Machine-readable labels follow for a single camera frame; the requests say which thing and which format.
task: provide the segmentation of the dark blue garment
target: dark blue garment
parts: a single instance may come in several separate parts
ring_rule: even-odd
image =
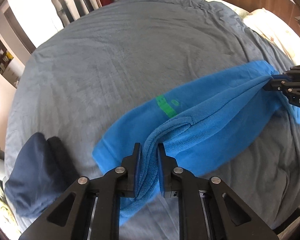
[[[44,135],[35,133],[19,152],[4,191],[18,215],[37,218],[69,185]]]
[[[201,176],[247,148],[280,107],[300,124],[300,108],[282,93],[262,89],[274,74],[265,61],[230,68],[179,86],[116,121],[92,153],[103,173],[131,155],[135,142],[143,146],[138,195],[122,198],[120,223],[159,192],[158,143],[179,166]]]

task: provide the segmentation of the silver bolt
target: silver bolt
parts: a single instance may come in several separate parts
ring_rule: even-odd
[[[81,177],[78,179],[78,183],[83,185],[86,184],[88,182],[88,179],[86,177]]]
[[[123,173],[125,170],[126,169],[124,167],[121,167],[121,166],[115,168],[116,173]]]
[[[181,168],[181,167],[175,167],[175,168],[173,169],[173,171],[174,171],[174,173],[180,174],[180,173],[183,173],[183,168]]]
[[[221,182],[221,179],[219,177],[212,177],[211,182],[213,184],[219,184]]]

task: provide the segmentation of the gray bedsheet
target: gray bedsheet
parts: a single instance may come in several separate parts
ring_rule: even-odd
[[[254,60],[292,62],[231,9],[204,0],[120,0],[71,23],[32,55],[9,117],[5,168],[35,132],[59,136],[81,175],[101,176],[91,152],[132,108],[198,77]],[[300,204],[300,126],[278,111],[244,152],[217,171],[271,227]],[[22,229],[29,220],[18,217]],[[175,199],[157,197],[121,239],[178,239]]]

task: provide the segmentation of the triangular cutout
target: triangular cutout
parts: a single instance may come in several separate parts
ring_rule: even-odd
[[[222,197],[234,225],[240,226],[251,221],[251,217],[227,193],[223,193]]]
[[[56,207],[54,211],[48,216],[47,220],[53,224],[56,224],[60,227],[64,227],[67,223],[72,205],[74,203],[75,194],[70,193],[64,201]]]

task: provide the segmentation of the green stripe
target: green stripe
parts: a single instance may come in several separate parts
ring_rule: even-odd
[[[157,100],[158,106],[162,111],[166,113],[169,118],[177,115],[177,112],[167,103],[167,100],[163,95],[157,96],[155,100]]]

